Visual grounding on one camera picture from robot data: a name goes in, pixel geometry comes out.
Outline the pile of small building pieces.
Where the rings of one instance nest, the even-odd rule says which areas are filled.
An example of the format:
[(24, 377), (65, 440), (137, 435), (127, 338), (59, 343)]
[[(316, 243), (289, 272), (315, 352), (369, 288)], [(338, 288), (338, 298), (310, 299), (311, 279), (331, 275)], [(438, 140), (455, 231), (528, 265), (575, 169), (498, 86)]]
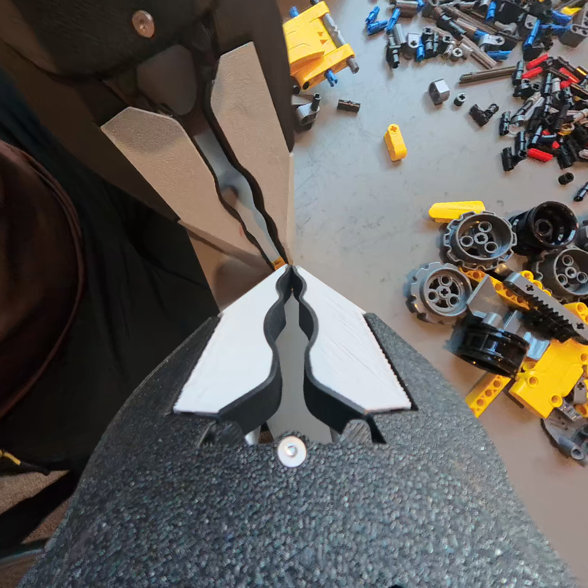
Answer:
[(587, 1), (375, 1), (364, 19), (367, 36), (385, 35), (393, 70), (403, 56), (415, 63), (473, 59), (481, 71), (517, 65), (509, 79), (518, 107), (499, 116), (504, 172), (528, 159), (554, 162), (557, 183), (575, 181), (587, 166), (587, 65), (554, 50), (587, 43)]

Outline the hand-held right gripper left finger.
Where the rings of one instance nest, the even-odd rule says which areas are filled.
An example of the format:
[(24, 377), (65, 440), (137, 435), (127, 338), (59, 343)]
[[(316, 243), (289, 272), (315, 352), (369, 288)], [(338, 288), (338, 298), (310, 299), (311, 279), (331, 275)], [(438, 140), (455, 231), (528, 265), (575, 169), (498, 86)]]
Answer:
[(220, 313), (175, 414), (233, 422), (248, 434), (276, 413), (282, 397), (276, 341), (286, 326), (292, 269), (274, 271)]

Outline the person's brown shirt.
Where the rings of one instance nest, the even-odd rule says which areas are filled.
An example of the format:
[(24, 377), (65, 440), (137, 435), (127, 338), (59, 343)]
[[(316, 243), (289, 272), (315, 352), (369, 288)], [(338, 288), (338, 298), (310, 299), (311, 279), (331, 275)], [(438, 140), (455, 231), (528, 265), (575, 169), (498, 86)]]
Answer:
[(33, 157), (1, 141), (1, 417), (59, 352), (84, 281), (70, 196)]

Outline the grey desk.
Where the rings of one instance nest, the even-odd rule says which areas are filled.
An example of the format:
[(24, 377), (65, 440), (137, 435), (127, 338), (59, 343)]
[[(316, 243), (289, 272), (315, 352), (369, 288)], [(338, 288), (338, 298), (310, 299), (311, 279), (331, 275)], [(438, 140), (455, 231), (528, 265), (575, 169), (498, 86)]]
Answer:
[[(386, 36), (367, 36), (374, 1), (327, 1), (359, 72), (344, 70), (338, 83), (318, 86), (321, 109), (314, 127), (296, 136), (295, 256), (298, 264), (365, 311), (374, 312), (421, 353), (465, 398), (483, 372), (457, 358), (451, 326), (416, 318), (406, 305), (409, 275), (439, 261), (444, 225), (430, 219), (437, 202), (482, 201), (504, 218), (542, 202), (559, 201), (587, 218), (587, 198), (573, 202), (587, 183), (587, 166), (575, 165), (575, 181), (557, 183), (554, 162), (520, 162), (504, 172), (500, 153), (511, 138), (498, 135), (505, 110), (520, 105), (509, 79), (459, 86), (467, 72), (481, 71), (468, 58), (415, 63), (385, 60)], [(382, 11), (387, 1), (377, 1)], [(450, 97), (433, 105), (428, 87), (443, 78)], [(469, 114), (478, 104), (499, 111), (480, 128)], [(383, 140), (400, 127), (408, 154), (392, 162)]]

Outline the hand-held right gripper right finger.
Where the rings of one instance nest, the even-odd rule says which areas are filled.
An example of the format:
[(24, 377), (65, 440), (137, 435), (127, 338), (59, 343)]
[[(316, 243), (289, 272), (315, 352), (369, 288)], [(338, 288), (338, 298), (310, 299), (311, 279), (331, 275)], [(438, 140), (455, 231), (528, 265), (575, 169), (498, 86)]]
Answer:
[(351, 420), (412, 410), (362, 308), (301, 266), (293, 267), (293, 294), (307, 337), (304, 399), (315, 418), (342, 433)]

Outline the dark long axle rod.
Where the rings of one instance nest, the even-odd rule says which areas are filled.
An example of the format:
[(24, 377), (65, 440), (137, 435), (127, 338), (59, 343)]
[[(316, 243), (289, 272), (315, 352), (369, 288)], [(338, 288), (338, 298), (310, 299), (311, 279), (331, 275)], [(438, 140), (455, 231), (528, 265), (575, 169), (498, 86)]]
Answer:
[(493, 68), (490, 70), (480, 72), (467, 72), (460, 76), (458, 80), (459, 85), (469, 85), (478, 82), (489, 81), (493, 79), (501, 79), (510, 77), (518, 69), (517, 65), (505, 66), (501, 68)]

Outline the yellow grey chassis assembly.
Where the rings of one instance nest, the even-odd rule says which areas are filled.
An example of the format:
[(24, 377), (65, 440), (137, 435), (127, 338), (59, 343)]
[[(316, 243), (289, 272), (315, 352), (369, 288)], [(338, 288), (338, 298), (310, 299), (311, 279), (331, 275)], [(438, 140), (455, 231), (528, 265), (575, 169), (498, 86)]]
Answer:
[(455, 354), (486, 372), (466, 402), (476, 417), (505, 392), (540, 418), (551, 443), (587, 466), (587, 306), (562, 303), (529, 271), (499, 280), (459, 269), (472, 287)]

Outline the black angle connector piece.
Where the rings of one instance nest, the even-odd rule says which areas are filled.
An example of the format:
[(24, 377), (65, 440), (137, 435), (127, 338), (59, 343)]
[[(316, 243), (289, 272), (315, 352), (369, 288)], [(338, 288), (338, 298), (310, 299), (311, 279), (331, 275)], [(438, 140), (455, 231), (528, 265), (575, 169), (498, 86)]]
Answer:
[(474, 104), (469, 109), (469, 114), (474, 120), (474, 122), (478, 125), (478, 127), (482, 128), (494, 117), (494, 115), (499, 111), (499, 106), (497, 104), (490, 104), (486, 109), (482, 109), (478, 104)]

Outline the person's dark trousers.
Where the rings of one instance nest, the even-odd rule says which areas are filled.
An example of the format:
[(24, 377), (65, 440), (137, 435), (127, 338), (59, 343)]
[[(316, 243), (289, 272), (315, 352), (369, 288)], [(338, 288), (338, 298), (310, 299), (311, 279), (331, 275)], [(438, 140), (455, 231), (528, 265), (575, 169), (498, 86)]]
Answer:
[(84, 462), (135, 388), (218, 312), (186, 230), (90, 171), (1, 72), (1, 141), (38, 161), (77, 211), (84, 292), (59, 352), (1, 417), (1, 463)]

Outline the yellow curved panel piece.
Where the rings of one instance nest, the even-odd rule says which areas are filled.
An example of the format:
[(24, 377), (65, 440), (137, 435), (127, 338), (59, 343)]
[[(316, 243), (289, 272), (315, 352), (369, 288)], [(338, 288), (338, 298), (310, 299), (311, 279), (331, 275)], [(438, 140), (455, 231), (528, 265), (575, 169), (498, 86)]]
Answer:
[(485, 210), (482, 201), (437, 202), (430, 207), (428, 214), (436, 223), (448, 224), (468, 212), (481, 213)]

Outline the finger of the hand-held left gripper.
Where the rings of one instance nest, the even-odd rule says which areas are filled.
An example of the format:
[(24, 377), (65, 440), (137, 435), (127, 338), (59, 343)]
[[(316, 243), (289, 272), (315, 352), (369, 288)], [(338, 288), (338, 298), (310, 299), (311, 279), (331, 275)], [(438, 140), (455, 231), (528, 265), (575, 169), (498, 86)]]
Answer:
[(101, 130), (194, 237), (251, 267), (274, 270), (223, 200), (210, 166), (176, 119), (127, 107)]
[(273, 263), (293, 261), (294, 160), (253, 42), (223, 54), (210, 88), (220, 194)]

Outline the yellow vehicle hood assembly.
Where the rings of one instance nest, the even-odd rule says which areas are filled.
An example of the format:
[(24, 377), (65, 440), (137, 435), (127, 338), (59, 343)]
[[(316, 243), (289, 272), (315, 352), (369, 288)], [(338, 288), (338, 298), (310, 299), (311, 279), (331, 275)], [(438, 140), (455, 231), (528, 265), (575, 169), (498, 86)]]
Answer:
[(307, 91), (327, 81), (337, 85), (337, 74), (359, 71), (355, 51), (344, 39), (325, 1), (312, 1), (311, 7), (290, 8), (282, 24), (290, 77), (295, 93)]

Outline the black wheel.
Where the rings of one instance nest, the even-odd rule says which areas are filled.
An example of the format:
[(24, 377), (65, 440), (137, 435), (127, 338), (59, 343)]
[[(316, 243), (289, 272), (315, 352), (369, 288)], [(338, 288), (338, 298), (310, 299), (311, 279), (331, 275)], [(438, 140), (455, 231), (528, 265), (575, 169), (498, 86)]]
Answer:
[(575, 213), (555, 201), (540, 203), (509, 218), (517, 243), (515, 254), (530, 256), (570, 246), (579, 229)]

